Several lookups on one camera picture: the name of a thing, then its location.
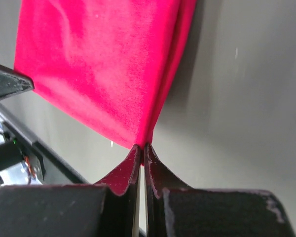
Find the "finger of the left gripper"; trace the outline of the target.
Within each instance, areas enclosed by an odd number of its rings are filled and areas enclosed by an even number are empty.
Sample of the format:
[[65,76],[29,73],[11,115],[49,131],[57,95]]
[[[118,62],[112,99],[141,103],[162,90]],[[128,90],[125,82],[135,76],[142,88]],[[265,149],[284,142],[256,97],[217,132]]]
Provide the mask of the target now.
[[0,64],[0,100],[34,89],[31,78]]

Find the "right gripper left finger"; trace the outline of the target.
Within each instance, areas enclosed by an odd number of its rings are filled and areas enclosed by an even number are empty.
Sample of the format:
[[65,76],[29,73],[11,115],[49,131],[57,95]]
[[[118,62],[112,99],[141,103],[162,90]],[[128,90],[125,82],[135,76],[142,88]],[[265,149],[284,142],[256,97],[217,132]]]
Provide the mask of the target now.
[[141,148],[95,184],[0,188],[0,237],[137,237]]

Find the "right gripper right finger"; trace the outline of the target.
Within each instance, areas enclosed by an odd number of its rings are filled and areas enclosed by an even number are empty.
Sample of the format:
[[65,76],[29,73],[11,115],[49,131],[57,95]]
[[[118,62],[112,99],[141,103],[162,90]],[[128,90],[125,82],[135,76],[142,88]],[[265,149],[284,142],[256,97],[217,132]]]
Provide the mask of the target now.
[[286,212],[271,192],[196,189],[144,149],[149,237],[293,237]]

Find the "crimson red t shirt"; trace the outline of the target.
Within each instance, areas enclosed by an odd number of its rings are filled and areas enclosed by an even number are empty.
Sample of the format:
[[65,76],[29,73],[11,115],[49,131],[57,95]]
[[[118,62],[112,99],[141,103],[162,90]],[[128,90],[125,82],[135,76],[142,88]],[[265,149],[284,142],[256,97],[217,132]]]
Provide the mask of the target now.
[[116,144],[143,147],[188,38],[194,0],[24,0],[14,69]]

